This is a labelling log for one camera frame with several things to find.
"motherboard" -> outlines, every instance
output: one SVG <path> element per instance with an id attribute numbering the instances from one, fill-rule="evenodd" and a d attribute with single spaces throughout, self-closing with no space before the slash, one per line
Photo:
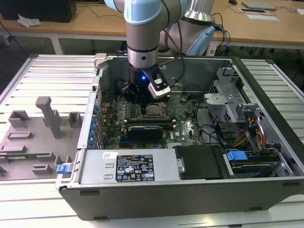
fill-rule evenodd
<path id="1" fill-rule="evenodd" d="M 195 119 L 196 100 L 171 94 L 142 106 L 124 96 L 101 103 L 104 149 L 160 149 L 204 144 Z"/>

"robotic arm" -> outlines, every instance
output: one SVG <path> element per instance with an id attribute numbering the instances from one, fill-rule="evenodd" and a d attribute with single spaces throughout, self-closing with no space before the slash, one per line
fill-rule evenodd
<path id="1" fill-rule="evenodd" d="M 130 82 L 123 94 L 136 103 L 148 103 L 170 93 L 157 59 L 161 49 L 175 49 L 168 41 L 179 40 L 176 24 L 180 20 L 182 53 L 202 55 L 213 34 L 210 11 L 214 0 L 105 0 L 108 7 L 124 14 Z"/>
<path id="2" fill-rule="evenodd" d="M 124 14 L 127 30 L 130 83 L 123 89 L 140 103 L 150 91 L 157 100 L 170 92 L 157 65 L 160 32 L 179 21 L 187 0 L 105 0 L 108 7 Z"/>

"table leg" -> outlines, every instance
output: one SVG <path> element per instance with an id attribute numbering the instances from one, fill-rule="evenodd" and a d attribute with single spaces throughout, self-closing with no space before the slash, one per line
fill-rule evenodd
<path id="1" fill-rule="evenodd" d="M 65 52 L 61 46 L 59 38 L 51 38 L 56 55 L 64 55 Z"/>
<path id="2" fill-rule="evenodd" d="M 217 44 L 217 43 L 211 42 L 211 43 L 209 44 L 208 49 L 207 49 L 206 56 L 214 56 L 217 47 L 218 47 L 218 44 Z"/>
<path id="3" fill-rule="evenodd" d="M 92 54 L 95 55 L 96 54 L 96 43 L 95 43 L 95 40 L 91 39 L 90 42 L 91 42 Z"/>
<path id="4" fill-rule="evenodd" d="M 0 35 L 0 44 L 3 44 L 5 47 L 8 47 L 10 45 L 10 42 L 5 35 Z"/>
<path id="5" fill-rule="evenodd" d="M 255 57 L 259 57 L 262 54 L 263 50 L 264 50 L 263 47 L 258 47 L 256 49 Z"/>

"laptop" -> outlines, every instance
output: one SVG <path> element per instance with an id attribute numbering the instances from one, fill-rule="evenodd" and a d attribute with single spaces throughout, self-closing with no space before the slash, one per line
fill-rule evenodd
<path id="1" fill-rule="evenodd" d="M 243 1 L 242 4 L 249 9 L 259 9 L 259 10 L 277 10 L 276 7 L 268 4 L 268 3 L 261 3 L 261 2 L 250 2 L 250 1 Z"/>

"power supply label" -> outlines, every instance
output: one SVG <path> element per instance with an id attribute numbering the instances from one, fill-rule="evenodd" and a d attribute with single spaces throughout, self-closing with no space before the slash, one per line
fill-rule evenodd
<path id="1" fill-rule="evenodd" d="M 116 158 L 116 181 L 154 181 L 152 155 L 118 155 Z"/>

